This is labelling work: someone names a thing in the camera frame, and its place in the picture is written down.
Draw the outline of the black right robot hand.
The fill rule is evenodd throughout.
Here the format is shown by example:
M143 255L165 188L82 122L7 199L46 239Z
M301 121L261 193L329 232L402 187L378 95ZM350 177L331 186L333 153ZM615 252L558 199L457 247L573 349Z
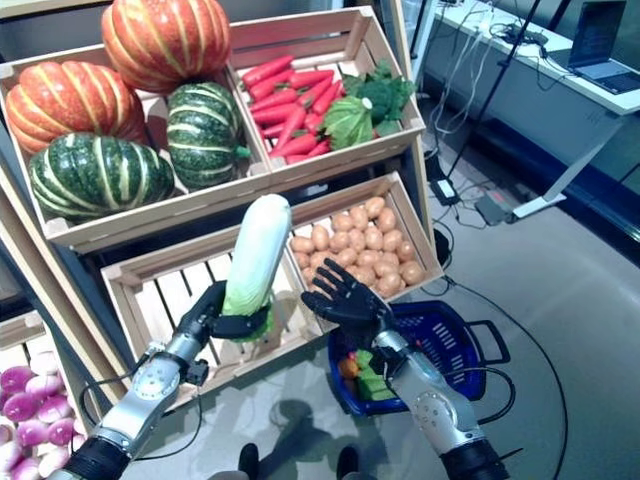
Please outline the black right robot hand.
M331 258L316 269L312 285L316 289L303 292L302 302L320 318L338 324L358 348L371 348L374 339L393 326L390 306Z

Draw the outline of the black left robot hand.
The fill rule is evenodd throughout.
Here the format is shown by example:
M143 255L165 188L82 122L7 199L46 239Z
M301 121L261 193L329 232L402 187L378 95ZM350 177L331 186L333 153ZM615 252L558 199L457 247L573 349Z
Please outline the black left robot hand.
M175 336L184 336L204 347L210 338L249 341L267 325L269 306L251 314L223 314L226 284L226 281L216 282L204 291L182 316Z

